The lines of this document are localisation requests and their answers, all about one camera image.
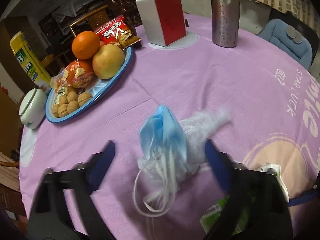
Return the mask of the red wrapped fruit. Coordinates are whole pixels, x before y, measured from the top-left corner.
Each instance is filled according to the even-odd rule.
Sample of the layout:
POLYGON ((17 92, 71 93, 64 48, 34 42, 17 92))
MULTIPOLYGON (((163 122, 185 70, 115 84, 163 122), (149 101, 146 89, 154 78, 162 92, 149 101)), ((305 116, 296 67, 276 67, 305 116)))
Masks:
POLYGON ((75 89, 85 88, 95 77, 92 62, 89 60, 74 60, 64 70, 62 81, 75 89))

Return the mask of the apple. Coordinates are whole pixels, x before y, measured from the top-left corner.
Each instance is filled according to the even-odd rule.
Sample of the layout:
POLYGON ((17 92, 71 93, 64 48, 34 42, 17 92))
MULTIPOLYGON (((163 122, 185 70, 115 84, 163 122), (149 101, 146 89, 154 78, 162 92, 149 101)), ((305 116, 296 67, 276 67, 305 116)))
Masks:
POLYGON ((124 62, 123 50, 113 44, 106 44, 93 56, 92 68, 100 79, 110 79, 116 75, 124 62))

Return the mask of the blue seat cushion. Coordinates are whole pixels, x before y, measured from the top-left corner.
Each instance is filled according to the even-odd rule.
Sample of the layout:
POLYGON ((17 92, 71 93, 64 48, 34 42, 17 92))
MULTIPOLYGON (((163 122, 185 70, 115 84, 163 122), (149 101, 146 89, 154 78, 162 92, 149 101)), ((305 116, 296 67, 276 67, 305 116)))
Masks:
POLYGON ((313 51, 310 42, 293 26, 275 18, 258 34, 299 62, 306 70, 312 63, 313 51))

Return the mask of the yellow cylindrical can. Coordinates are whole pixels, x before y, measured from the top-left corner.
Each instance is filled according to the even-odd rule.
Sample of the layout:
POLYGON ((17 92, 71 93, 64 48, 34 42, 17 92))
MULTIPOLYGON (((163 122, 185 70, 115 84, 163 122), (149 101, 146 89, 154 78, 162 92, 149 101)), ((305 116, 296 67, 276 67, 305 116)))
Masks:
POLYGON ((40 61, 33 53, 31 47, 25 39, 24 34, 19 31, 10 40, 10 47, 20 66, 35 83, 39 89, 46 94, 51 91, 51 76, 40 64, 40 61))

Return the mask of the clear plastic bag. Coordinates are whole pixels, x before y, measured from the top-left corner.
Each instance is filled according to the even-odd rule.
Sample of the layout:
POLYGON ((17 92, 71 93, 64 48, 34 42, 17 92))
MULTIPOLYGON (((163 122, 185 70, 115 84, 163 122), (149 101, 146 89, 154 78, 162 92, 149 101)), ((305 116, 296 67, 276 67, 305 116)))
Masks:
POLYGON ((208 111, 196 111, 192 116, 178 121, 187 142, 187 163, 189 173, 195 173, 206 161, 204 145, 210 136, 230 122, 231 117, 226 109, 218 109, 214 114, 208 111))

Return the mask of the steel water bottle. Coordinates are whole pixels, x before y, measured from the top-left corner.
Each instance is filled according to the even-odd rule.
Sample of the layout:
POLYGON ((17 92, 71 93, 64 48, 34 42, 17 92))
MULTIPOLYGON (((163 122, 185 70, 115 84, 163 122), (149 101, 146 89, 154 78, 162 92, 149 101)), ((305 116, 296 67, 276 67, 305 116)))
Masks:
POLYGON ((234 48, 238 41, 239 0, 211 0, 212 42, 223 48, 234 48))

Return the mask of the red snack packet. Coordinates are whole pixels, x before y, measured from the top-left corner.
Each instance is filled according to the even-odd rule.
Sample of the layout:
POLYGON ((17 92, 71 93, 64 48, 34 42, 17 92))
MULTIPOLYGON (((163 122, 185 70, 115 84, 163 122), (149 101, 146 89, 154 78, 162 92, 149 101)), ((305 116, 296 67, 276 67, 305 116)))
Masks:
POLYGON ((94 32, 104 44, 113 44, 122 50, 140 42, 140 38, 127 26, 123 15, 104 23, 94 32))

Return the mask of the blue face mask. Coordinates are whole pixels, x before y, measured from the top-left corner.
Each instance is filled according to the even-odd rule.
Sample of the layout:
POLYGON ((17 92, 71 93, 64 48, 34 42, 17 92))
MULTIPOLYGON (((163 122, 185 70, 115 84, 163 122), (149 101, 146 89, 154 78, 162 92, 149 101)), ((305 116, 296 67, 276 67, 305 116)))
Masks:
POLYGON ((167 106, 161 105, 140 130, 140 146, 143 157, 138 159, 139 172, 133 186, 133 202, 138 213, 157 218, 171 209, 179 182, 189 173, 187 142, 184 131, 167 106), (138 204, 137 189, 140 176, 144 174, 158 185, 158 189, 143 197, 147 209, 138 204))

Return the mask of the white ceramic lidded jar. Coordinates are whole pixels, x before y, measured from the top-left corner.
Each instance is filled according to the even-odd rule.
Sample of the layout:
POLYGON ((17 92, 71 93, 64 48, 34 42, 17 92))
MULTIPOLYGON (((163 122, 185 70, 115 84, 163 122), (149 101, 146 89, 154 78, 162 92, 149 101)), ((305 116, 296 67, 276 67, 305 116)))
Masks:
POLYGON ((40 125, 45 116, 46 101, 47 94, 39 88, 25 95, 19 109, 20 120, 25 127, 36 129, 40 125))

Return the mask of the red white box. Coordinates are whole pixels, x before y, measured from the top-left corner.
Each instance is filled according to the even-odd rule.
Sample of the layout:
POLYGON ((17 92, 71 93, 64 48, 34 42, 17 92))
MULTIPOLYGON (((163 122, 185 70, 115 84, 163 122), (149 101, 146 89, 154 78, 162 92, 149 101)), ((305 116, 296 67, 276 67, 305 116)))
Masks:
POLYGON ((162 47, 186 36, 181 0, 137 0, 148 42, 162 47))

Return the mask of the walnut pile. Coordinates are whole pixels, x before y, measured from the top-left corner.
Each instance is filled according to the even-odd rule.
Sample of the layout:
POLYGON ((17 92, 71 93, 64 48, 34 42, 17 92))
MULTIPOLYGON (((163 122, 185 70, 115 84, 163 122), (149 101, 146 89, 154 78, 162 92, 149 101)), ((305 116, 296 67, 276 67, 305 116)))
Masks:
POLYGON ((72 114, 93 98, 91 93, 72 86, 60 87, 55 92, 55 95, 51 109, 51 113, 55 118, 63 118, 72 114))

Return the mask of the blue fruit plate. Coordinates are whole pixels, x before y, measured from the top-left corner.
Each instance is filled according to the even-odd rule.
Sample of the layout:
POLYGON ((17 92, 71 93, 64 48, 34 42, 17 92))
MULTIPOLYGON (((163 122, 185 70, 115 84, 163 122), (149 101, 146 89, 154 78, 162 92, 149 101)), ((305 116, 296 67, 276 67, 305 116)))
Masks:
POLYGON ((46 119, 53 124, 66 122, 84 113, 89 108, 91 108, 95 103, 101 100, 103 96, 107 94, 110 91, 110 89, 117 83, 117 81, 120 79, 122 74, 127 70, 127 68, 129 68, 129 66, 133 61, 133 58, 135 55, 135 50, 133 48, 129 47, 125 49, 124 53, 125 53, 124 64, 121 66, 120 70, 118 70, 116 75, 109 80, 101 80, 99 78, 93 79, 92 82, 85 89, 85 92, 89 92, 92 95, 92 98, 88 102, 86 102, 83 106, 79 107, 77 110, 72 112, 71 114, 68 114, 61 118, 56 118, 55 116, 53 116, 52 107, 54 103, 57 102, 58 94, 55 92, 55 90, 52 89, 48 95, 48 99, 46 102, 46 119))

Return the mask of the wooden chair behind table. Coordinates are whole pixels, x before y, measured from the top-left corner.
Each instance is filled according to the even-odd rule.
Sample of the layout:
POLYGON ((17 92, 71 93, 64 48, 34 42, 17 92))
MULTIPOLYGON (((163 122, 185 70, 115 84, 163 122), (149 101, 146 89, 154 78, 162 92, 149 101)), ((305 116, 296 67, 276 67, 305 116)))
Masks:
POLYGON ((97 9, 91 10, 84 16, 74 20, 71 24, 69 24, 68 26, 73 37, 77 36, 75 31, 73 30, 73 27, 81 22, 88 21, 92 30, 98 29, 101 25, 108 22, 109 16, 106 12, 107 8, 108 8, 108 5, 103 5, 101 7, 98 7, 97 9))

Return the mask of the orange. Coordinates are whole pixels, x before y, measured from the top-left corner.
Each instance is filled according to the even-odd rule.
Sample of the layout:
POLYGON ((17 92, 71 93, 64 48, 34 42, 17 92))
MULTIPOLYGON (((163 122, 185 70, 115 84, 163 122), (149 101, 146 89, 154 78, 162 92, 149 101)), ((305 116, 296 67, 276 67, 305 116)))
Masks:
POLYGON ((83 31, 72 42, 72 52, 77 59, 92 58, 100 48, 100 38, 92 31, 83 31))

